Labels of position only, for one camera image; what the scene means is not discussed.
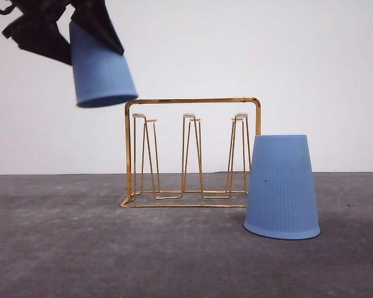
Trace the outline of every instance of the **ribbed cup surface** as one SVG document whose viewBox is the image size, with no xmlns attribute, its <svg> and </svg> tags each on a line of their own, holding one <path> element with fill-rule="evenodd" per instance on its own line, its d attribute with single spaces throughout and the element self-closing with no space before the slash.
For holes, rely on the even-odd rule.
<svg viewBox="0 0 373 298">
<path fill-rule="evenodd" d="M 320 233 L 306 135 L 258 135 L 244 226 L 281 239 Z"/>
<path fill-rule="evenodd" d="M 69 25 L 73 76 L 80 107 L 103 107 L 138 97 L 124 55 L 74 22 Z"/>
</svg>

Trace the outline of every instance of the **white wall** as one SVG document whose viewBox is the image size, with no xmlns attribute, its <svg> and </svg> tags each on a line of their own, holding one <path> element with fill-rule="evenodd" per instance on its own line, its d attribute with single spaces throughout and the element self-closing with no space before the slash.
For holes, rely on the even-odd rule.
<svg viewBox="0 0 373 298">
<path fill-rule="evenodd" d="M 373 0 L 106 2 L 140 98 L 255 96 L 263 133 L 308 135 L 315 171 L 373 171 Z M 0 16 L 0 174 L 123 173 L 124 107 L 77 108 L 70 67 L 1 35 L 13 19 Z M 178 170 L 187 108 L 145 110 L 176 120 L 159 126 L 162 171 Z M 206 171 L 224 169 L 216 145 L 239 109 L 214 125 L 196 108 Z"/>
</svg>

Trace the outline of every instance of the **gold wire cup rack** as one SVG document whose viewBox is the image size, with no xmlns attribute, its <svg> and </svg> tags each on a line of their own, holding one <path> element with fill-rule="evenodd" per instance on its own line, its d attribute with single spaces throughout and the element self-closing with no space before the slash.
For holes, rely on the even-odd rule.
<svg viewBox="0 0 373 298">
<path fill-rule="evenodd" d="M 235 103 L 235 102 L 250 102 L 256 107 L 256 135 L 261 134 L 261 104 L 254 97 L 237 97 L 237 98 L 213 98 L 213 99 L 135 99 L 126 103 L 124 108 L 125 125 L 126 125 L 126 166 L 127 166 L 127 196 L 120 203 L 124 208 L 163 208 L 163 207 L 245 207 L 245 204 L 224 204 L 224 201 L 229 200 L 234 193 L 247 194 L 247 174 L 251 170 L 251 144 L 249 136 L 248 114 L 237 113 L 232 119 L 231 139 L 229 142 L 228 168 L 226 172 L 226 187 L 225 189 L 205 189 L 204 172 L 202 167 L 202 150 L 201 150 L 201 119 L 195 114 L 187 113 L 182 116 L 182 166 L 180 188 L 166 190 L 162 189 L 160 182 L 161 173 L 159 170 L 159 155 L 157 149 L 157 119 L 148 119 L 145 114 L 133 113 L 130 109 L 133 105 L 141 104 L 198 104 L 198 103 Z M 137 124 L 142 124 L 142 154 L 141 154 L 141 171 L 137 173 L 137 143 L 136 143 L 136 128 Z M 234 155 L 235 155 L 235 138 L 237 124 L 240 123 L 242 128 L 242 156 L 243 156 L 243 189 L 233 189 L 234 177 Z M 133 127 L 133 138 L 131 141 L 131 125 Z M 149 127 L 153 130 L 153 143 L 151 145 L 152 136 L 149 133 Z M 200 181 L 200 189 L 187 189 L 187 168 L 188 155 L 191 143 L 191 131 L 193 130 L 193 138 L 196 143 L 196 155 L 198 162 L 198 175 Z M 145 148 L 148 152 L 148 163 L 150 172 L 151 189 L 144 189 L 144 163 L 145 163 Z M 137 182 L 137 174 L 140 175 L 140 181 Z M 151 193 L 153 200 L 157 203 L 160 200 L 174 200 L 174 204 L 131 204 L 136 201 L 137 196 Z M 188 203 L 188 199 L 184 198 L 186 193 L 200 193 L 202 198 L 198 204 Z M 210 203 L 207 199 L 221 199 L 222 202 Z"/>
</svg>

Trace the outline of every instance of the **white prong tip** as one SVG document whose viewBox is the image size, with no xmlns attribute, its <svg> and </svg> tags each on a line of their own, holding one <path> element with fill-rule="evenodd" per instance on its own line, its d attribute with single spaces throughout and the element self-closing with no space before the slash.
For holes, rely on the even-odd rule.
<svg viewBox="0 0 373 298">
<path fill-rule="evenodd" d="M 195 114 L 192 113 L 186 113 L 182 115 L 183 118 L 196 118 Z"/>
<path fill-rule="evenodd" d="M 246 118 L 247 119 L 248 116 L 249 116 L 248 113 L 237 113 L 235 115 L 235 118 Z"/>
<path fill-rule="evenodd" d="M 145 116 L 144 114 L 141 114 L 141 113 L 135 113 L 132 115 L 134 118 L 146 118 L 147 116 Z"/>
</svg>

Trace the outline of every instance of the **gray floor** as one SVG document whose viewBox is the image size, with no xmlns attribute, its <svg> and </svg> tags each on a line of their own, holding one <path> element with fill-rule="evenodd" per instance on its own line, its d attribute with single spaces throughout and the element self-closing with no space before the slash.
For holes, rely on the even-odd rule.
<svg viewBox="0 0 373 298">
<path fill-rule="evenodd" d="M 300 241 L 244 209 L 121 209 L 124 182 L 0 176 L 0 298 L 373 297 L 373 173 L 316 173 L 322 233 Z"/>
</svg>

